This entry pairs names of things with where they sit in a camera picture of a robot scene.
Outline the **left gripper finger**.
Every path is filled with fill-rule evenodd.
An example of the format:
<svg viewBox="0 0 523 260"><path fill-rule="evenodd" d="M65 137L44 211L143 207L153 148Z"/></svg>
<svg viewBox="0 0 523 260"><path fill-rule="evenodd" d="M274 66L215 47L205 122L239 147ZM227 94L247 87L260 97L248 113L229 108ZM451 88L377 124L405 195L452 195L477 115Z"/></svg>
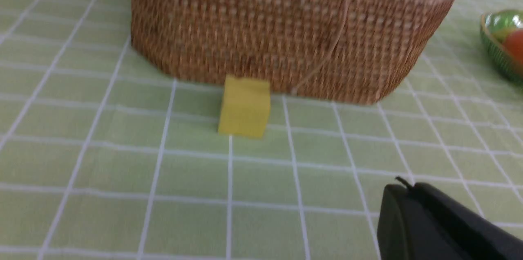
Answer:
<svg viewBox="0 0 523 260"><path fill-rule="evenodd" d="M377 240L383 260L521 260L523 242L426 182L383 189Z"/></svg>

